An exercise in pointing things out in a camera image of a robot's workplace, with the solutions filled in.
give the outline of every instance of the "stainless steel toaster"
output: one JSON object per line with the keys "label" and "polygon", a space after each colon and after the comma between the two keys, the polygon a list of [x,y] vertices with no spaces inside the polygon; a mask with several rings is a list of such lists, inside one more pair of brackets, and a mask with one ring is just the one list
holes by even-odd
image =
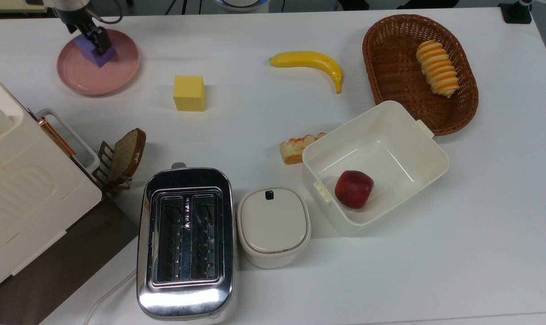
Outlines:
{"label": "stainless steel toaster", "polygon": [[160,320],[221,323],[236,309],[236,225],[231,185],[211,168],[178,168],[145,187],[137,299]]}

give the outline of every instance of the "red apple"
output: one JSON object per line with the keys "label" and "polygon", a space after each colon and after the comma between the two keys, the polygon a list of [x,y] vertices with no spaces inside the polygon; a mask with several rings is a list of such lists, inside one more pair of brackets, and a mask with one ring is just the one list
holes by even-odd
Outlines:
{"label": "red apple", "polygon": [[374,180],[365,173],[345,171],[335,184],[335,197],[348,208],[361,209],[373,188]]}

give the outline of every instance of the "wicker basket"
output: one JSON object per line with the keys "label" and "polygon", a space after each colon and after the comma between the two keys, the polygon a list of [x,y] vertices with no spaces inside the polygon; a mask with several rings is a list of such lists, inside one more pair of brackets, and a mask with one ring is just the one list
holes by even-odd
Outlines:
{"label": "wicker basket", "polygon": [[[435,95],[417,63],[417,47],[430,39],[448,52],[459,90],[452,98]],[[444,26],[417,14],[397,14],[375,23],[363,40],[363,57],[375,103],[401,103],[435,135],[461,130],[476,113],[476,80],[463,48]]]}

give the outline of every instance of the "yellow banana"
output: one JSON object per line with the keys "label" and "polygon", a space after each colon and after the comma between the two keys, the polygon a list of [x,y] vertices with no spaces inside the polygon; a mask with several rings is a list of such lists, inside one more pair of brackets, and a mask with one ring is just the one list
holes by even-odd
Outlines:
{"label": "yellow banana", "polygon": [[343,72],[341,72],[339,64],[325,54],[312,51],[285,52],[270,58],[269,63],[278,68],[308,66],[310,68],[319,69],[331,77],[331,80],[335,83],[335,92],[337,94],[341,93]]}

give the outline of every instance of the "toast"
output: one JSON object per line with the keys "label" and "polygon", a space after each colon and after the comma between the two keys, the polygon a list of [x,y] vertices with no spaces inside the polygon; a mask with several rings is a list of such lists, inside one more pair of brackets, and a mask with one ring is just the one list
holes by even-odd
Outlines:
{"label": "toast", "polygon": [[104,180],[105,190],[113,189],[125,183],[137,171],[141,158],[143,158],[146,140],[147,135],[145,132],[135,128],[116,142],[110,168],[108,168]]}

